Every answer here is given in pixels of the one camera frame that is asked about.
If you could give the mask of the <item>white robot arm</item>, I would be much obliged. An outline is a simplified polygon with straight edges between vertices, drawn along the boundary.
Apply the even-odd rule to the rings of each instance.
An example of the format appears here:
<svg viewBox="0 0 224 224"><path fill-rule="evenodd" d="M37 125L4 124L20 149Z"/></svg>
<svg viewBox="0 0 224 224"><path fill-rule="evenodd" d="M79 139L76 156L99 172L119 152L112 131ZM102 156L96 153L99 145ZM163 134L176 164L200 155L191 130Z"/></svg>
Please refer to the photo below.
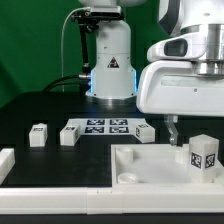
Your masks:
<svg viewBox="0 0 224 224"><path fill-rule="evenodd" d="M135 99L139 111L163 114L168 123L178 115L224 115L224 0L159 0L158 22L169 38L148 49L138 84L121 9L147 0L79 1L84 21L99 25L89 99Z"/></svg>

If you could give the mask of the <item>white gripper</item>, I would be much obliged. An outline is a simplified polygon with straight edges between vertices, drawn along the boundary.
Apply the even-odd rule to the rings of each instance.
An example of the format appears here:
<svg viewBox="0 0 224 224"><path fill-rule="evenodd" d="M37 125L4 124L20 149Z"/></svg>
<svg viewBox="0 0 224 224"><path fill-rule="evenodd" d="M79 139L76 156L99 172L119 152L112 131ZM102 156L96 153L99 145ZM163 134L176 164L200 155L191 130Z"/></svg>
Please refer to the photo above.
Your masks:
<svg viewBox="0 0 224 224"><path fill-rule="evenodd" d="M196 75L190 62L157 61L141 74L136 105L142 113L168 114L164 122L174 146L177 115L224 116L224 78Z"/></svg>

